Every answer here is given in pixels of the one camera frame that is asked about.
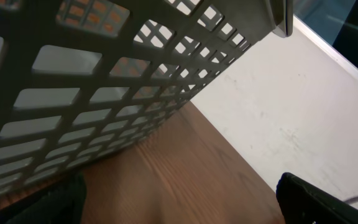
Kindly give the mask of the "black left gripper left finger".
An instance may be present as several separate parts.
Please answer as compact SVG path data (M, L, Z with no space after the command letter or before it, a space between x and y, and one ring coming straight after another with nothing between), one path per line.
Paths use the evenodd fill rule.
M1 224L80 224L86 200L81 173L0 210Z

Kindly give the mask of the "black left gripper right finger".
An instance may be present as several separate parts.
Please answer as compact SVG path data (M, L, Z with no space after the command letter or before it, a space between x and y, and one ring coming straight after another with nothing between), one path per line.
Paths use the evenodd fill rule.
M286 224L358 224L358 196L345 201L285 172L278 181L276 198Z

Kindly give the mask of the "grey plastic mesh basket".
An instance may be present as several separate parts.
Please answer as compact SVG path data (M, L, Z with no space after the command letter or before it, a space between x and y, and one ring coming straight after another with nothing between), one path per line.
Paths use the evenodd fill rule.
M291 0L0 1L0 196L144 139Z

